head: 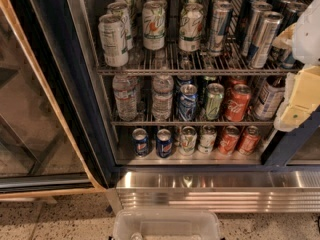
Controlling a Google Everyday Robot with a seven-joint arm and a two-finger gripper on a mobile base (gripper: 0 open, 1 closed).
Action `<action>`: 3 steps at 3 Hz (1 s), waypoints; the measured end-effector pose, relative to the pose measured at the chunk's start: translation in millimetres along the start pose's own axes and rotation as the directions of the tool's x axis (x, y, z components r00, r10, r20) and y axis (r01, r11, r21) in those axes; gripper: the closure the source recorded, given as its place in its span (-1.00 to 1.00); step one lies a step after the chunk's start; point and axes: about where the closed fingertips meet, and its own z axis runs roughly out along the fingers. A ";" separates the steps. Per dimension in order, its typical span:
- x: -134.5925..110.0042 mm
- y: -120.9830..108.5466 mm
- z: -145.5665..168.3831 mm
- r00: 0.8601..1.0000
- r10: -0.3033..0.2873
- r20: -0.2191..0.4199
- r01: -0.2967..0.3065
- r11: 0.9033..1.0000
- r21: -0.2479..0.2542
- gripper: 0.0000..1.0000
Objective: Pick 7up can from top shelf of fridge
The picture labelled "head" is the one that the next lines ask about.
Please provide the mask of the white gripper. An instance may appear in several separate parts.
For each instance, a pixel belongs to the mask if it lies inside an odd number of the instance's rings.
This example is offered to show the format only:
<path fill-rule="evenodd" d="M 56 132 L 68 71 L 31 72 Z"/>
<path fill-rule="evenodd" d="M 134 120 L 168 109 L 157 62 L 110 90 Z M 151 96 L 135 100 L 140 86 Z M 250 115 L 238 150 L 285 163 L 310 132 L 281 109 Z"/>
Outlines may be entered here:
<path fill-rule="evenodd" d="M 272 45 L 292 47 L 293 57 L 309 64 L 296 74 L 287 74 L 284 101 L 274 120 L 277 130 L 291 132 L 320 106 L 320 66 L 311 66 L 320 65 L 320 0 L 313 0 L 296 24 L 282 31 Z"/>

